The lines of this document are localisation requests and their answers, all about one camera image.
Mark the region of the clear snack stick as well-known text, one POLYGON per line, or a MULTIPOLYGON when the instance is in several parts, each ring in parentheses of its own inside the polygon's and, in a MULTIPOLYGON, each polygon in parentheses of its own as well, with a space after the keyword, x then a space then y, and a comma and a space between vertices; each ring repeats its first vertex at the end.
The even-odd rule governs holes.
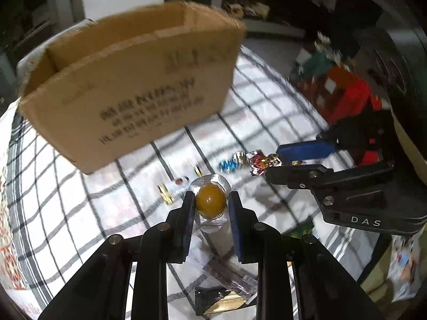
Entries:
POLYGON ((220 285, 233 291, 246 303, 252 302, 258 294, 258 281, 244 269, 236 269, 223 259, 214 256, 204 266, 203 271, 220 285))

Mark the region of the green chip snack bag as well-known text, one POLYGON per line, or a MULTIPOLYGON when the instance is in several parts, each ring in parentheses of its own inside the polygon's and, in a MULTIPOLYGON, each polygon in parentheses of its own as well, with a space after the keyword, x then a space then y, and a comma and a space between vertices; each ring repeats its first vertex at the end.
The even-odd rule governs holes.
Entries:
POLYGON ((304 235, 309 235, 313 232, 314 224, 312 221, 301 222, 292 230, 285 233, 285 236, 301 239, 304 235))

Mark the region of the black gold snack bar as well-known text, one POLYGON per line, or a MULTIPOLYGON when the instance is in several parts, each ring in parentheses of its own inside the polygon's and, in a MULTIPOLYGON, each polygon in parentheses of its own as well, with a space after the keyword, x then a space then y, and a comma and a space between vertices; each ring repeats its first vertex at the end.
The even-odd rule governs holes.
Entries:
POLYGON ((224 287, 196 287, 195 314, 220 314, 246 308, 245 299, 224 287))

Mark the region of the red gold foil candies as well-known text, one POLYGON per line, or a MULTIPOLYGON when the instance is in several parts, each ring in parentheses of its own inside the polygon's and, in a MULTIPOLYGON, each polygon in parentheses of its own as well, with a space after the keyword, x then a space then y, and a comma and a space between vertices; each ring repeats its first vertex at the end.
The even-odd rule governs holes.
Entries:
POLYGON ((246 159, 252 176, 263 175, 269 168, 282 165, 282 161, 276 153, 265 155, 260 149, 247 153, 246 159))

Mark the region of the blue foil candies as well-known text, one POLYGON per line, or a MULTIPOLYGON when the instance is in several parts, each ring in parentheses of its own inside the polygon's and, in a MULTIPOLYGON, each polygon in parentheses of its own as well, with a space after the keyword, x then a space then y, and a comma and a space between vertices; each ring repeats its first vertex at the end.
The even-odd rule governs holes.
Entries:
POLYGON ((219 162, 219 171, 222 173, 233 173, 240 170, 242 164, 235 159, 222 160, 219 162))

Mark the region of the red wooden chair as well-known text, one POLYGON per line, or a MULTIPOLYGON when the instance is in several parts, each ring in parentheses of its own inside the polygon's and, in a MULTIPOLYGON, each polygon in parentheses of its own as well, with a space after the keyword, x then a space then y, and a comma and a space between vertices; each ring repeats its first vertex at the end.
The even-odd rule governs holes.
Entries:
POLYGON ((380 97, 373 94, 364 79, 340 66, 332 67, 317 79, 300 81, 297 87, 329 125, 341 118, 383 108, 380 97))

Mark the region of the gold wrapped small candy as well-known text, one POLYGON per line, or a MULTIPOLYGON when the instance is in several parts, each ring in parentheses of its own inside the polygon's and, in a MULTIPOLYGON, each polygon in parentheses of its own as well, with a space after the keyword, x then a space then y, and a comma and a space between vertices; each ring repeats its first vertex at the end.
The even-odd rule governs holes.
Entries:
POLYGON ((161 183, 160 185, 157 185, 160 196, 162 200, 164 200, 166 205, 172 205, 174 203, 174 198, 170 194, 169 190, 167 189, 166 185, 164 183, 161 183))

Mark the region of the green cloth on chair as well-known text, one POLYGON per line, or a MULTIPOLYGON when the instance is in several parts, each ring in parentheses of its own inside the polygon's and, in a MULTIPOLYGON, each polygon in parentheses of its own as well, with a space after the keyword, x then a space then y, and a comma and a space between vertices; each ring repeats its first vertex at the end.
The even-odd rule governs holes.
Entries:
POLYGON ((290 72, 290 79, 300 81, 317 79, 340 63, 340 61, 341 54, 339 52, 316 51, 310 54, 305 49, 302 49, 297 59, 295 59, 294 66, 290 72))

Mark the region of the black white checkered tablecloth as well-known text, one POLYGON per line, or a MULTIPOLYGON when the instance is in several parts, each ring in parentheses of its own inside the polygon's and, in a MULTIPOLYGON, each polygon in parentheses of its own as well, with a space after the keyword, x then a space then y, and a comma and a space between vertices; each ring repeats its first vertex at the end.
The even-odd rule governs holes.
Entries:
MULTIPOLYGON (((266 154, 280 144, 313 139, 326 122, 288 81, 244 47, 223 111, 136 150, 91 175, 59 155, 31 124, 15 114, 19 101, 1 116, 1 172, 14 251, 25 303, 37 319, 43 308, 104 239, 143 234, 180 207, 183 191, 168 206, 157 185, 177 177, 218 172, 219 162, 239 151, 266 154)), ((289 190, 252 177, 248 170, 225 174, 242 204, 282 233, 311 217, 314 235, 357 279, 370 261, 378 233, 323 222, 309 191, 289 190)), ((255 307, 197 317, 195 288, 214 286, 188 262, 167 266, 170 319, 255 319, 255 307)))

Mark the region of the floral patterned table mat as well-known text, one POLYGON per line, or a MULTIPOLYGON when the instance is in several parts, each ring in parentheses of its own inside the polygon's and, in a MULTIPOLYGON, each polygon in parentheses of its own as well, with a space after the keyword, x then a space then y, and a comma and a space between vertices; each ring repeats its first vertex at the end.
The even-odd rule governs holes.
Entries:
POLYGON ((13 237, 9 224, 9 210, 6 198, 6 176, 1 172, 1 286, 18 305, 25 303, 26 286, 18 267, 13 237))

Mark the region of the white low tv bench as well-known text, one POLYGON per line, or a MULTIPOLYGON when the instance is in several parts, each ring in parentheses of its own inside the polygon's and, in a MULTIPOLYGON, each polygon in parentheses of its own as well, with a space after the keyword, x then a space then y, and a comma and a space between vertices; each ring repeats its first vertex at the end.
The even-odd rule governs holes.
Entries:
POLYGON ((283 38, 304 38, 305 35, 304 30, 275 22, 266 22, 260 19, 244 19, 243 22, 247 28, 247 34, 251 37, 266 35, 283 38))

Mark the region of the brown cardboard box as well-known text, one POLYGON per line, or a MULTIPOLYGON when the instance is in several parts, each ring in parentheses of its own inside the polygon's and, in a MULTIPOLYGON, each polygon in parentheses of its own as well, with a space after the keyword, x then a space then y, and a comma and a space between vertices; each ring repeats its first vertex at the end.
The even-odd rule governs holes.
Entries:
POLYGON ((89 174, 220 111, 245 25, 213 7, 166 2, 84 22, 28 60, 21 114, 89 174))

